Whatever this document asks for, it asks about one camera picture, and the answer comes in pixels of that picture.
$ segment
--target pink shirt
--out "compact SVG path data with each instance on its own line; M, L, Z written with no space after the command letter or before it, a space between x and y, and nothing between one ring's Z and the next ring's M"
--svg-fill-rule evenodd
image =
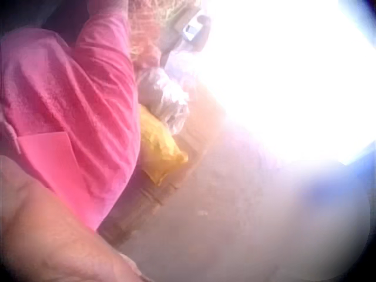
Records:
M114 10L92 16L74 48L43 29L2 40L2 126L34 176L92 229L139 153L128 38L125 17Z

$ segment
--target white plastic bag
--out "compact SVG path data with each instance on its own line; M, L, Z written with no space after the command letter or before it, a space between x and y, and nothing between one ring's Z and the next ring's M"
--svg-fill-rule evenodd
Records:
M188 94L161 68L139 73L137 86L139 103L163 122L171 134L179 133L189 115Z

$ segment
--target person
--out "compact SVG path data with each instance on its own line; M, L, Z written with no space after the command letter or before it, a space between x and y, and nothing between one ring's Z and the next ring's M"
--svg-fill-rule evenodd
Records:
M140 281L96 234L140 148L127 0L88 0L75 44L1 39L1 260L21 281Z

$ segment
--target yellow bag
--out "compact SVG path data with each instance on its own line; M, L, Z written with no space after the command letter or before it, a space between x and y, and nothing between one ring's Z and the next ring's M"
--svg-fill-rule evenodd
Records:
M139 105L141 148L139 163L156 184L188 161L164 124Z

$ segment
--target bright light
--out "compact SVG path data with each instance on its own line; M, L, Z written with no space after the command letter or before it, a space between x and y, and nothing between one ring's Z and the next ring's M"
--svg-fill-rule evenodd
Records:
M209 12L200 76L277 157L346 163L376 139L376 51L337 1L215 0Z

